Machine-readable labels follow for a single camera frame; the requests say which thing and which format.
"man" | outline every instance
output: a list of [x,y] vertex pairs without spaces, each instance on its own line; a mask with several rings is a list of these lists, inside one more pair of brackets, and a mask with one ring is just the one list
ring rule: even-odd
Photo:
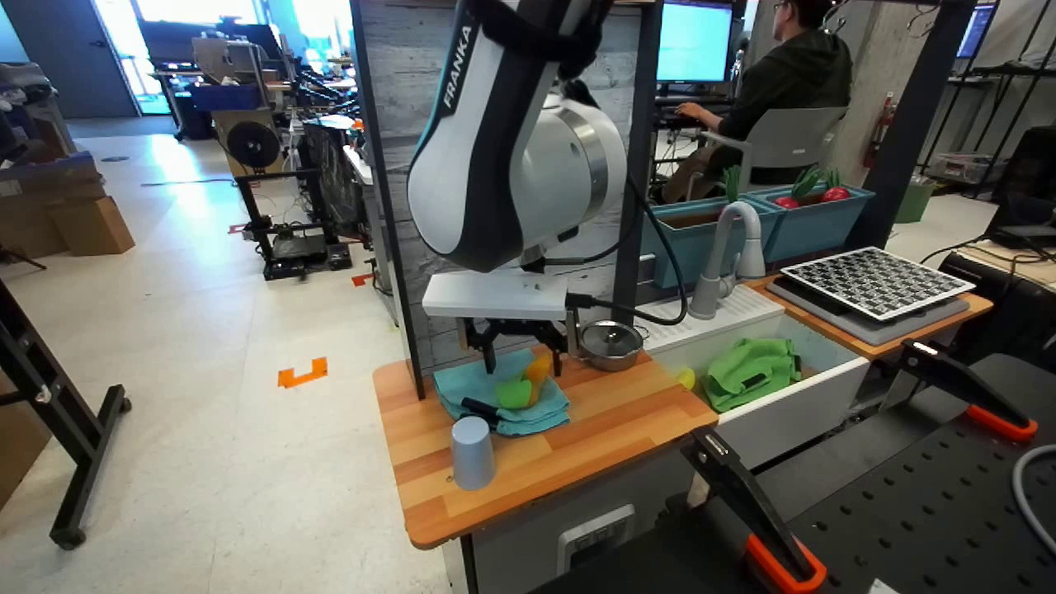
[[[679,120],[693,120],[726,138],[747,138],[767,108],[852,104],[852,49],[821,30],[832,0],[778,0],[771,10],[778,48],[747,70],[731,115],[683,104],[676,108]],[[699,200],[737,162],[737,151],[705,141],[660,185],[660,203]]]

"concrete floor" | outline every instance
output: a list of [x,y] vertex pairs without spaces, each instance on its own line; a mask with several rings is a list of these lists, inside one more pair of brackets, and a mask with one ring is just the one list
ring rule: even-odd
[[[402,531],[369,374],[405,348],[351,271],[260,280],[213,141],[83,138],[118,200],[136,252],[5,269],[83,396],[136,402],[88,508],[88,546],[48,539],[72,465],[54,444],[0,513],[0,591],[446,591],[439,553]],[[974,238],[989,204],[939,200],[891,252],[920,259]],[[329,377],[278,390],[278,371],[329,358]]]

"window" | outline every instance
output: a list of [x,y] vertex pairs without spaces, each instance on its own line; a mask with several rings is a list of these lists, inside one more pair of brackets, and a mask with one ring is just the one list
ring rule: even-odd
[[136,0],[143,19],[169,19],[169,22],[217,22],[220,17],[236,17],[241,22],[260,22],[253,0]]

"wooden workbench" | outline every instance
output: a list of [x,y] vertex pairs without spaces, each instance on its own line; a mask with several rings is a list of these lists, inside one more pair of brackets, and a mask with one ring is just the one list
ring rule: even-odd
[[939,319],[939,323],[931,323],[931,327],[920,327],[920,330],[914,330],[914,335],[907,335],[907,338],[901,338],[901,341],[865,343],[865,341],[858,341],[856,335],[841,330],[841,327],[836,327],[836,323],[830,323],[830,319],[802,310],[800,305],[785,300],[784,295],[775,295],[775,291],[771,291],[771,277],[752,280],[748,289],[759,291],[759,295],[767,295],[769,300],[784,305],[785,314],[795,317],[800,323],[825,335],[830,341],[836,341],[836,343],[841,343],[841,348],[856,350],[856,355],[862,355],[865,360],[891,360],[891,358],[901,355],[901,348],[905,348],[907,341],[933,341],[933,338],[941,338],[941,335],[949,335],[949,330],[956,330],[956,327],[965,327],[968,319],[978,319],[978,317],[984,317],[984,314],[994,310],[994,305],[989,305],[987,299],[979,299],[979,295],[965,295],[961,300],[965,300],[968,307],[965,307],[956,317],[949,317],[949,319]]
[[494,439],[491,486],[461,493],[449,455],[452,421],[437,393],[415,396],[408,363],[378,371],[372,385],[415,547],[461,539],[718,424],[718,414],[649,358],[623,374],[564,363],[561,390],[570,400],[570,424],[544,436]]
[[989,269],[996,274],[1011,274],[1030,280],[1051,295],[1056,295],[1056,262],[1041,259],[1037,252],[1011,252],[994,242],[978,242],[955,252],[956,259]]

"gray cup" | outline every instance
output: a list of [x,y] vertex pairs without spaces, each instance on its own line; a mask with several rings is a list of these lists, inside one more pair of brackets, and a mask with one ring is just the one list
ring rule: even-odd
[[491,428],[478,416],[461,416],[452,426],[452,458],[456,458],[456,482],[461,489],[482,489],[494,476],[494,455],[491,455]]

